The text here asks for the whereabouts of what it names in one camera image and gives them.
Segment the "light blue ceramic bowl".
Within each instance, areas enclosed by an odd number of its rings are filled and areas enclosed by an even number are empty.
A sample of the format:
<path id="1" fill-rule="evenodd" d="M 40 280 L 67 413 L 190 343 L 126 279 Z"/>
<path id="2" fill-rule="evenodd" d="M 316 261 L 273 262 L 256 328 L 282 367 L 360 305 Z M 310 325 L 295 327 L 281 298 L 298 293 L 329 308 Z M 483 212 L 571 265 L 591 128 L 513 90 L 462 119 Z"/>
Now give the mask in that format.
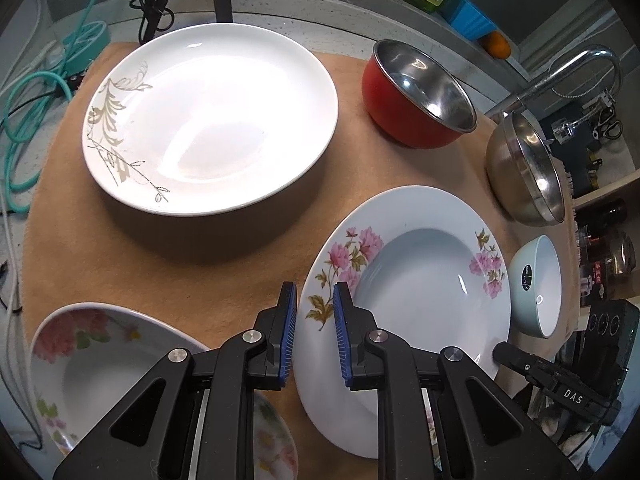
<path id="1" fill-rule="evenodd" d="M 562 276 L 552 240 L 541 235 L 512 258 L 509 269 L 512 318 L 528 336 L 548 339 L 558 325 Z"/>

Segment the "floral plate pink roses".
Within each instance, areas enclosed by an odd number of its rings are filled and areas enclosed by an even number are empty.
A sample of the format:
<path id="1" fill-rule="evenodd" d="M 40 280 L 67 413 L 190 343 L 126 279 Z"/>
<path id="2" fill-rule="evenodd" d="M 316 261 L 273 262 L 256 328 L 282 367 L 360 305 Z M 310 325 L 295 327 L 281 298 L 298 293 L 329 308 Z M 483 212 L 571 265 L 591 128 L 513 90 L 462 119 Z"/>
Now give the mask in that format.
<path id="1" fill-rule="evenodd" d="M 175 348 L 213 350 L 154 318 L 109 304 L 72 304 L 49 315 L 32 344 L 29 379 L 40 425 L 63 460 Z M 254 393 L 251 479 L 293 479 L 296 446 L 266 391 Z"/>

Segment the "floral plate pink blossoms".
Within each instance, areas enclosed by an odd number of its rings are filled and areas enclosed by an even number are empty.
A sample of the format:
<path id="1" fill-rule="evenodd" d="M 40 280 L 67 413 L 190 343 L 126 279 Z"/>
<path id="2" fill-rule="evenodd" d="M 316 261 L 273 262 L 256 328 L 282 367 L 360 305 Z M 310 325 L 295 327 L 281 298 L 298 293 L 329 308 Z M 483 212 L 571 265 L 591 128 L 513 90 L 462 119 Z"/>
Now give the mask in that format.
<path id="1" fill-rule="evenodd" d="M 376 395 L 344 384 L 334 286 L 414 348 L 462 349 L 489 376 L 509 335 L 508 272 L 482 218 L 456 196 L 424 185 L 370 198 L 330 235 L 311 266 L 297 311 L 293 372 L 306 414 L 323 437 L 361 457 L 378 455 Z"/>

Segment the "large stainless steel bowl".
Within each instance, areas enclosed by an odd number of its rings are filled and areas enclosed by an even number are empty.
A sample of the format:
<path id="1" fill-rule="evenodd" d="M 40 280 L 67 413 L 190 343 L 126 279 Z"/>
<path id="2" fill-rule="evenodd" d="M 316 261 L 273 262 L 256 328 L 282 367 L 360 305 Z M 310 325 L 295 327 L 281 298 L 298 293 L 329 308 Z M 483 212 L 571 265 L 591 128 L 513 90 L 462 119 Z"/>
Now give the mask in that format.
<path id="1" fill-rule="evenodd" d="M 524 226 L 556 226 L 565 220 L 558 172 L 535 127 L 511 113 L 491 133 L 486 172 L 496 199 Z"/>

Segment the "white plate gold leaf pattern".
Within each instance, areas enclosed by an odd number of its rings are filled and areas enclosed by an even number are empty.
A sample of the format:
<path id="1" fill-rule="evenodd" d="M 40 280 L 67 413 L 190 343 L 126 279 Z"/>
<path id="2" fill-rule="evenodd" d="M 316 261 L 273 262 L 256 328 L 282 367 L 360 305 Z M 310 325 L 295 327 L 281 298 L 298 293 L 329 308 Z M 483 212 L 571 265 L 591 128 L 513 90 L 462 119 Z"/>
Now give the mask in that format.
<path id="1" fill-rule="evenodd" d="M 337 125 L 335 84 L 296 41 L 244 24 L 203 24 L 135 48 L 104 77 L 82 124 L 96 184 L 150 214 L 197 217 L 282 191 Z"/>

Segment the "red steel bowl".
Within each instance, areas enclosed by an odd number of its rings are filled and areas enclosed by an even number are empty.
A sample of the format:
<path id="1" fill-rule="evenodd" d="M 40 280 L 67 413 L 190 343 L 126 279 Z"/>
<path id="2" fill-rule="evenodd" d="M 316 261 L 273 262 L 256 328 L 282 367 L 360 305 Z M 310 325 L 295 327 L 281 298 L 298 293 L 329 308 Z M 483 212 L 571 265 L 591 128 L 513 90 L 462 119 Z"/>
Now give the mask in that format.
<path id="1" fill-rule="evenodd" d="M 374 122 L 409 148 L 432 150 L 471 133 L 476 109 L 442 64 L 411 44 L 378 41 L 363 70 L 361 93 Z"/>

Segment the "beige towel mat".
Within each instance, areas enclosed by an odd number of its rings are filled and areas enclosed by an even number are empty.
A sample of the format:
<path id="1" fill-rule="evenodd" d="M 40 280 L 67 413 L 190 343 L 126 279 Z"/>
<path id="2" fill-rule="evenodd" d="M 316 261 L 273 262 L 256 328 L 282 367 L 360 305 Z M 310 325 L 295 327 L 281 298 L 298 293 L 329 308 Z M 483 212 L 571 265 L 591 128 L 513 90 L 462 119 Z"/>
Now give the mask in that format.
<path id="1" fill-rule="evenodd" d="M 49 148 L 23 245 L 25 330 L 81 301 L 151 315 L 209 347 L 250 327 L 283 282 L 303 284 L 326 239 L 359 204 L 409 184 L 442 188 L 483 218 L 506 258 L 535 236 L 506 218 L 488 183 L 485 153 L 494 123 L 439 150 L 390 140 L 364 109 L 356 58 L 322 54 L 337 88 L 340 116 L 322 157 L 266 200 L 226 214 L 175 218 L 113 200 L 90 176 L 81 147 L 89 103 L 132 50 L 108 46 L 67 107 Z"/>

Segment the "black scissors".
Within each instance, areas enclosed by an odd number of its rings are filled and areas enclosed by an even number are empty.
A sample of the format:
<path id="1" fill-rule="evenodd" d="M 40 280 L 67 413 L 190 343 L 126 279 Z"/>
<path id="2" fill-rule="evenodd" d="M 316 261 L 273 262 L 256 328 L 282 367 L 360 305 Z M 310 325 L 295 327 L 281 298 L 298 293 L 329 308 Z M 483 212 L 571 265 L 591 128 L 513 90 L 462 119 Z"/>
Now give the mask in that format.
<path id="1" fill-rule="evenodd" d="M 594 140 L 600 141 L 605 139 L 616 141 L 623 135 L 623 131 L 623 123 L 617 118 L 614 105 L 599 110 L 596 121 L 592 126 L 592 136 Z"/>

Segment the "orange fruit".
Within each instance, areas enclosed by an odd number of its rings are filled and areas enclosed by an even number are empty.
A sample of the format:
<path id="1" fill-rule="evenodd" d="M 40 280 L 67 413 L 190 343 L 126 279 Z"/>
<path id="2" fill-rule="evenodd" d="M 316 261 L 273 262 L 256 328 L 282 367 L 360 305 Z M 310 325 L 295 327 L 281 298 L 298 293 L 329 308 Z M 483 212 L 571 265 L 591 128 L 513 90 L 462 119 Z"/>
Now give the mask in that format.
<path id="1" fill-rule="evenodd" d="M 512 48 L 506 37 L 501 32 L 494 30 L 478 40 L 480 46 L 497 60 L 506 60 L 512 54 Z"/>

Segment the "blue plastic cup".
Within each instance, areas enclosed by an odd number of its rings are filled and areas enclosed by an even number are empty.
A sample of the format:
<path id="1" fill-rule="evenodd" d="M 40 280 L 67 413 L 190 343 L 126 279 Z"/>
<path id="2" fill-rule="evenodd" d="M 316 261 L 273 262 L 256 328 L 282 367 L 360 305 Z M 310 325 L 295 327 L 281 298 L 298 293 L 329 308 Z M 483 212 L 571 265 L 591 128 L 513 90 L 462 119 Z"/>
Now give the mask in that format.
<path id="1" fill-rule="evenodd" d="M 470 41 L 479 40 L 498 29 L 470 0 L 445 0 L 438 12 L 456 32 Z"/>

